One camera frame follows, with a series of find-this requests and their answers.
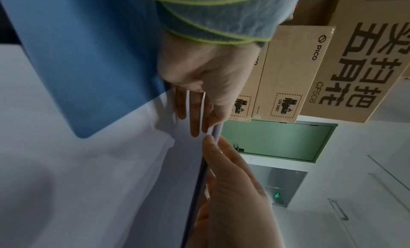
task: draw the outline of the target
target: green panel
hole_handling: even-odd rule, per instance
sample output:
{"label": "green panel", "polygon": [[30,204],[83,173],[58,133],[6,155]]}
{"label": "green panel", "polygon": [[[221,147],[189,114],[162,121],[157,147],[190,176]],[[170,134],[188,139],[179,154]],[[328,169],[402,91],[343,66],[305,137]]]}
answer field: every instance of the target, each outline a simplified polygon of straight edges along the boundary
{"label": "green panel", "polygon": [[227,121],[222,135],[244,154],[316,162],[335,125]]}

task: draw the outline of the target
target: hand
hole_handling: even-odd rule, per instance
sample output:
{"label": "hand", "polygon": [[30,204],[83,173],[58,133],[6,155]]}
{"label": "hand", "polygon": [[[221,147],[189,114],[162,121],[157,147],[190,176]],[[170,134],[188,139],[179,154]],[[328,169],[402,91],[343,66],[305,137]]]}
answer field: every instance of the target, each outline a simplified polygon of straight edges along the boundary
{"label": "hand", "polygon": [[186,248],[281,248],[283,242],[272,205],[241,155],[221,137],[202,145],[210,173],[205,196]]}
{"label": "hand", "polygon": [[204,93],[202,131],[227,121],[260,52],[256,43],[216,45],[186,40],[170,33],[163,35],[158,56],[158,73],[176,87],[176,110],[180,119],[187,117],[189,94],[190,130],[199,135]]}

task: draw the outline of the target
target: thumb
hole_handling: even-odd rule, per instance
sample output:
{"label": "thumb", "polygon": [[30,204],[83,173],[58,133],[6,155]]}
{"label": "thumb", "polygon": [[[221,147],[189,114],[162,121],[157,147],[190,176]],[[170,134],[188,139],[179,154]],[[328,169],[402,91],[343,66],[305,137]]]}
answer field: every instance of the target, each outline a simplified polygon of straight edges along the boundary
{"label": "thumb", "polygon": [[217,179],[229,174],[235,165],[222,153],[211,135],[207,135],[202,142],[202,152],[206,163]]}
{"label": "thumb", "polygon": [[234,103],[235,102],[231,102],[224,106],[214,105],[214,110],[211,112],[211,114],[209,114],[208,117],[208,126],[213,127],[217,124],[227,121],[231,115]]}

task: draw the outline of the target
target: sleeve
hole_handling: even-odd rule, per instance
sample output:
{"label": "sleeve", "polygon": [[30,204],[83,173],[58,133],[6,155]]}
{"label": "sleeve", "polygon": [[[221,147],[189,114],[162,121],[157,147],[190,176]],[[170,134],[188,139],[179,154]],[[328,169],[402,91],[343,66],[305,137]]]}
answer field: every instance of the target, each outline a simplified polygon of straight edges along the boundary
{"label": "sleeve", "polygon": [[298,0],[155,0],[163,27],[212,44],[268,42]]}

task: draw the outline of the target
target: blue board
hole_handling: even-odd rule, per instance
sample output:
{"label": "blue board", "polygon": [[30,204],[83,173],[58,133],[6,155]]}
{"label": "blue board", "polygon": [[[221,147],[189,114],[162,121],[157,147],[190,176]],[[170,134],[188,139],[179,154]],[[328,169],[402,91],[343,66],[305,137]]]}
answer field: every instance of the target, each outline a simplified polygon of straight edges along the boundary
{"label": "blue board", "polygon": [[1,0],[61,113],[89,137],[166,90],[152,0]]}

